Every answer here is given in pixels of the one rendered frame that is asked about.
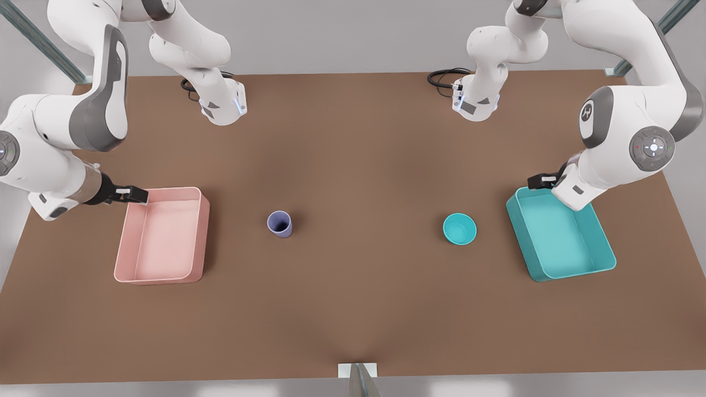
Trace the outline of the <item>teal rectangular box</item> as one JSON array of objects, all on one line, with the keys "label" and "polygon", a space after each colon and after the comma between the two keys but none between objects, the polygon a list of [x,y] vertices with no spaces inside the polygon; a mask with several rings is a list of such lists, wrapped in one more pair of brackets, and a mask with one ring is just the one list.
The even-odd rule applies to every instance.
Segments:
[{"label": "teal rectangular box", "polygon": [[510,196],[505,208],[534,281],[615,269],[616,256],[592,205],[573,211],[550,190],[522,187]]}]

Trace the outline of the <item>purple cup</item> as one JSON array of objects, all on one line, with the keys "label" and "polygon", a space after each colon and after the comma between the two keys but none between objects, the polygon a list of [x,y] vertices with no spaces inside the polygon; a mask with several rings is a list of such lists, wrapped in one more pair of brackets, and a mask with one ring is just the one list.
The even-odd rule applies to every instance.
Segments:
[{"label": "purple cup", "polygon": [[287,238],[292,234],[292,218],[285,211],[274,211],[268,216],[267,227],[275,236]]}]

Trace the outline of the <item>pink rectangular box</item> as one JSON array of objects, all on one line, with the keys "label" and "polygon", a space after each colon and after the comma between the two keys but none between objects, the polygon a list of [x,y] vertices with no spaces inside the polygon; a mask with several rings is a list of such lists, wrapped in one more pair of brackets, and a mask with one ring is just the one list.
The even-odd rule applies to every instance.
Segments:
[{"label": "pink rectangular box", "polygon": [[129,203],[114,267],[118,282],[154,286],[197,282],[204,273],[210,202],[199,188],[148,189]]}]

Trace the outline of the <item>teal bowl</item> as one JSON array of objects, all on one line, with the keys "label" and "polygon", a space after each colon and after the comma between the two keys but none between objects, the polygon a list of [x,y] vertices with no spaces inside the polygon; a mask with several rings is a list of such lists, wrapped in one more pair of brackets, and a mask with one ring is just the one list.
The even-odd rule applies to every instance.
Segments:
[{"label": "teal bowl", "polygon": [[443,222],[443,234],[454,245],[467,245],[476,239],[477,225],[468,214],[449,214]]}]

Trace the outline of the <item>silver frame post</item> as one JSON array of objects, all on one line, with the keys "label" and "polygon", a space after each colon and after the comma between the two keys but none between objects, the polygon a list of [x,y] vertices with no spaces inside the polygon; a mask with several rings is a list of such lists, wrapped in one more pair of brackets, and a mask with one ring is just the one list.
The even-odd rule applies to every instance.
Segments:
[{"label": "silver frame post", "polygon": [[638,77],[647,83],[667,81],[671,75],[677,75],[677,63],[674,63],[664,34],[674,28],[701,0],[674,0],[671,8],[658,21],[642,15],[638,10],[630,15],[625,23],[626,31],[621,26],[616,28],[619,37],[625,35],[628,44],[619,44],[616,56],[623,59],[616,66],[606,68],[608,77],[626,76],[628,71],[636,70]]},{"label": "silver frame post", "polygon": [[88,85],[91,76],[86,76],[11,0],[0,0],[0,15],[20,32],[74,84]]},{"label": "silver frame post", "polygon": [[347,397],[381,397],[374,382],[378,377],[377,363],[340,363],[338,377],[349,379]]}]

